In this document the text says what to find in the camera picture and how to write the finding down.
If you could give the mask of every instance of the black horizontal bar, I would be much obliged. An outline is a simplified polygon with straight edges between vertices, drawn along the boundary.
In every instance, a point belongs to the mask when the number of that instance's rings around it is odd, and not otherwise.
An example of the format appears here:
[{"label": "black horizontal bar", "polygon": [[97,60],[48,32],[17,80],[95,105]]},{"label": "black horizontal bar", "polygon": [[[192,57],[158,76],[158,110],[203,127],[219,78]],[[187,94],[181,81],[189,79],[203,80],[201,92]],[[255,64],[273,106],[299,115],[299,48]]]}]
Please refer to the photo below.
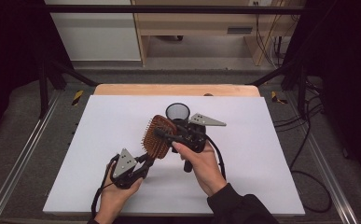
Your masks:
[{"label": "black horizontal bar", "polygon": [[123,5],[30,5],[53,13],[191,13],[300,15],[315,12],[305,7],[222,7],[222,6],[123,6]]}]

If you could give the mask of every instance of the brown brush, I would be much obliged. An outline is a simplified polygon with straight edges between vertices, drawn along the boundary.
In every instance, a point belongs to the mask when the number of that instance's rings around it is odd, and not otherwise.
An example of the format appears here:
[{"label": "brown brush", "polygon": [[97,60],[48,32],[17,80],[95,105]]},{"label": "brown brush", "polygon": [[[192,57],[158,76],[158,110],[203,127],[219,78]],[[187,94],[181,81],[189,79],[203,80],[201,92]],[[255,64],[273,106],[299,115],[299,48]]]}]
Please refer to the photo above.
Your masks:
[{"label": "brown brush", "polygon": [[160,133],[160,135],[163,133],[176,134],[176,126],[165,117],[156,115],[146,128],[145,136],[142,140],[146,153],[153,159],[163,159],[168,153],[170,146],[157,133]]}]

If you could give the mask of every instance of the white wall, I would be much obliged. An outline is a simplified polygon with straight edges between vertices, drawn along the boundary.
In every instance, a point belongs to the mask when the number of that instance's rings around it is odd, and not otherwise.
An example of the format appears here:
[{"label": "white wall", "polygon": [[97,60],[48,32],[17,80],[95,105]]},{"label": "white wall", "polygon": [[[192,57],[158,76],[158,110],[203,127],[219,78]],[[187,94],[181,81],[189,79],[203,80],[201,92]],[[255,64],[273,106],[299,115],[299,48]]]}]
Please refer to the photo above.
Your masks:
[{"label": "white wall", "polygon": [[[49,5],[130,5],[130,0],[45,0]],[[51,13],[72,61],[141,61],[132,14]]]}]

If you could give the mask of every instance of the brush bristle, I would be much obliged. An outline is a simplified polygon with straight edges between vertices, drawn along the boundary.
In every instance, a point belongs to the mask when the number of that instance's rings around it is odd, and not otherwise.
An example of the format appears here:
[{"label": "brush bristle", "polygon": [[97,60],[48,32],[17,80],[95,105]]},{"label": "brush bristle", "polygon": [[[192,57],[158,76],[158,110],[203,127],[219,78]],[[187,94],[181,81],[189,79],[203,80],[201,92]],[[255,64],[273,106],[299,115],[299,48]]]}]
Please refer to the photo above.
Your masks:
[{"label": "brush bristle", "polygon": [[162,159],[168,153],[169,146],[166,144],[165,139],[154,134],[154,130],[157,128],[167,134],[176,134],[176,126],[165,117],[156,115],[146,128],[142,143],[145,151],[154,159]]}]

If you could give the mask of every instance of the yellow and black tape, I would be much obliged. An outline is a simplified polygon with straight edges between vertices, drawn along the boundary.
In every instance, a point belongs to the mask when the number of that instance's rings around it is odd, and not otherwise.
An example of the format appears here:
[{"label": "yellow and black tape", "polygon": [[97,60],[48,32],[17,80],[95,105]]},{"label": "yellow and black tape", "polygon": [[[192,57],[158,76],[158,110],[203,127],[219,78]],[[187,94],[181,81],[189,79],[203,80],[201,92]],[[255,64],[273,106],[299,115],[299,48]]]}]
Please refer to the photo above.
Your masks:
[{"label": "yellow and black tape", "polygon": [[73,99],[73,102],[72,102],[72,105],[77,105],[78,104],[78,101],[80,100],[81,98],[81,95],[84,91],[77,91],[76,92],[76,95],[75,95],[75,98]]},{"label": "yellow and black tape", "polygon": [[271,96],[272,96],[272,101],[273,101],[274,103],[281,103],[281,104],[283,104],[283,105],[286,105],[286,104],[287,104],[287,101],[286,101],[286,100],[279,100],[279,98],[276,96],[276,92],[275,92],[275,91],[273,91],[273,92],[271,93]]}]

